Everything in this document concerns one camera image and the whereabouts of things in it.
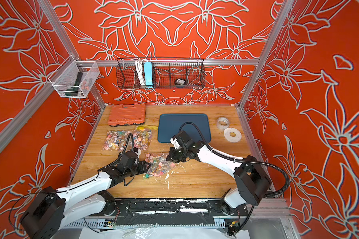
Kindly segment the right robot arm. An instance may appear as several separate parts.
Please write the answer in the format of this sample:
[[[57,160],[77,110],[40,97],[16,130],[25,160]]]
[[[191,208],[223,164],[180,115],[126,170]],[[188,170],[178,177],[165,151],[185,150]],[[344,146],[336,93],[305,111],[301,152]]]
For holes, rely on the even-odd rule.
[[[194,141],[185,131],[170,139],[168,161],[185,162],[194,159],[212,165],[234,178],[236,188],[223,197],[225,205],[235,209],[243,204],[258,206],[265,197],[272,181],[262,167],[262,162],[249,155],[246,158],[234,157],[212,148],[203,141]]]

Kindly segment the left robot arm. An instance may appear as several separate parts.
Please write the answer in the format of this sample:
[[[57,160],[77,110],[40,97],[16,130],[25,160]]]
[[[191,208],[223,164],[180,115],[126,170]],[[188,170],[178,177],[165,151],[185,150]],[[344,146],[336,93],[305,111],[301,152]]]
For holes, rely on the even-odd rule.
[[[31,239],[50,239],[66,225],[92,214],[111,216],[120,213],[116,199],[108,189],[127,178],[145,174],[151,165],[139,159],[137,148],[122,152],[118,158],[98,169],[97,174],[79,183],[41,190],[20,219]]]

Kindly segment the blue plastic tray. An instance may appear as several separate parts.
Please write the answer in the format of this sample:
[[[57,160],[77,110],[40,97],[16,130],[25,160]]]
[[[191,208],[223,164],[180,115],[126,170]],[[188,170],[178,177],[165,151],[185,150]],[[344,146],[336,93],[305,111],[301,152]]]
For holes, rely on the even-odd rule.
[[[162,114],[159,118],[158,136],[159,143],[170,143],[170,139],[181,130],[184,130],[194,141],[202,140],[197,129],[184,123],[194,123],[202,133],[207,143],[211,142],[211,132],[208,116],[206,114]]]

